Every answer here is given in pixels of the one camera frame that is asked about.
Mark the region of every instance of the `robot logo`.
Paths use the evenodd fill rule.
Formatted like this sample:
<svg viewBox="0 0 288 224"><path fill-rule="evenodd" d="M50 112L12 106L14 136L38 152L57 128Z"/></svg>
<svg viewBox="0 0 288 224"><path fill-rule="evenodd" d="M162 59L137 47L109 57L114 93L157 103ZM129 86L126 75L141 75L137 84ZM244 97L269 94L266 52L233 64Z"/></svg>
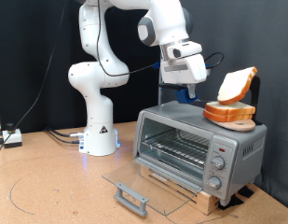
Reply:
<svg viewBox="0 0 288 224"><path fill-rule="evenodd" d="M102 127L102 129L100 130L100 133L108 133L107 129L105 128L105 126Z"/></svg>

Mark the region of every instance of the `wooden board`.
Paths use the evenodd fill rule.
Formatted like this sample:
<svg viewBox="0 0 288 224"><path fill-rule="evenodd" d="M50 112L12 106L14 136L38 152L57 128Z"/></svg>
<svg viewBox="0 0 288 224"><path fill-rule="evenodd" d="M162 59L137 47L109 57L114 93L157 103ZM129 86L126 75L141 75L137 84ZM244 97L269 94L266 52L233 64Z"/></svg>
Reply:
<svg viewBox="0 0 288 224"><path fill-rule="evenodd" d="M217 122L211 119L209 120L221 127L238 132L249 132L255 128L255 123L251 119L243 119L232 122Z"/></svg>
<svg viewBox="0 0 288 224"><path fill-rule="evenodd" d="M224 211L217 208L208 216L189 204L167 217L149 206L147 217L132 213L114 198L115 185L102 178L134 160L136 122L115 124L115 128L122 146L105 157L81 154L77 145L58 142L43 132L24 133L22 147L3 148L0 223L288 224L288 208L256 185L249 186L254 191L251 198L238 195L244 204Z"/></svg>
<svg viewBox="0 0 288 224"><path fill-rule="evenodd" d="M145 166L141 167L141 176L184 201L190 200L193 195L192 193L196 193L190 189L187 189L186 187L182 187L178 183L171 181L169 178L154 173ZM219 198L204 191L198 193L191 199L191 201L188 202L189 205L198 209L207 216L218 207L218 203Z"/></svg>

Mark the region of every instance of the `table surface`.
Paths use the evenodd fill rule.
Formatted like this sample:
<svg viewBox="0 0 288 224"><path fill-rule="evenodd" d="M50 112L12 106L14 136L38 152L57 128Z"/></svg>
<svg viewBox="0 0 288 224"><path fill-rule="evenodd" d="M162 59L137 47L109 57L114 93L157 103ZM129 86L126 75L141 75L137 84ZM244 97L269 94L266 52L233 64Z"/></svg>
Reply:
<svg viewBox="0 0 288 224"><path fill-rule="evenodd" d="M250 199L239 196L244 204L209 216L186 204L167 217L147 207L149 215L139 217L114 198L116 187L102 178L133 160L136 122L115 127L122 147L106 157L81 154L77 145L47 133L23 134L23 147L3 149L0 223L288 223L288 208L255 185Z"/></svg>

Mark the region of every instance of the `wooden base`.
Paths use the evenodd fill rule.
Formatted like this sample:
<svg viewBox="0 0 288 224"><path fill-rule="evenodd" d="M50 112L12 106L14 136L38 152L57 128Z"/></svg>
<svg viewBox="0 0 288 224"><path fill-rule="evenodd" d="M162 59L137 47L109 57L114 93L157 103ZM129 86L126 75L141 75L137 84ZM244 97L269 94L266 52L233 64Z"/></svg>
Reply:
<svg viewBox="0 0 288 224"><path fill-rule="evenodd" d="M195 193L194 191L181 187L179 184L171 181L169 178L154 173L145 166L141 167L141 176L184 201L190 200L193 195L192 193ZM212 211L214 211L218 207L218 203L219 198L203 191L198 193L197 196L193 197L192 200L188 202L190 206L198 209L205 215L209 215Z"/></svg>

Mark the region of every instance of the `toaster oven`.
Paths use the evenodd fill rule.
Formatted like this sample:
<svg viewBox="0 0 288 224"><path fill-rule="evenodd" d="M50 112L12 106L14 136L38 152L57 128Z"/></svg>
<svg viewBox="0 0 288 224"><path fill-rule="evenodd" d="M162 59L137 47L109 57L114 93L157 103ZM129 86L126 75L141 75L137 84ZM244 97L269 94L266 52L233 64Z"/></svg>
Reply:
<svg viewBox="0 0 288 224"><path fill-rule="evenodd" d="M116 198L128 207L133 205L122 192L140 199L140 205L131 208L140 215L146 204L168 215L186 203L146 182L140 175L141 165L155 178L178 183L192 197L204 191L219 198L223 206L239 189L253 183L261 170L267 127L230 131L205 119L202 112L200 107L177 102L143 110L134 138L134 162L103 176L117 185Z"/></svg>

